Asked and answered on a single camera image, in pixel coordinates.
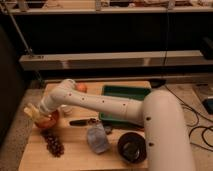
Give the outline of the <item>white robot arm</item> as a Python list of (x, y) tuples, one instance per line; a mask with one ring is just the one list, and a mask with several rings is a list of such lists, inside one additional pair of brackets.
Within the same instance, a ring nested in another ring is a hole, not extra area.
[(186, 121), (178, 99), (169, 91), (151, 91), (143, 101), (82, 93), (65, 79), (38, 104), (46, 116), (61, 105), (111, 114), (143, 126), (149, 171), (196, 171)]

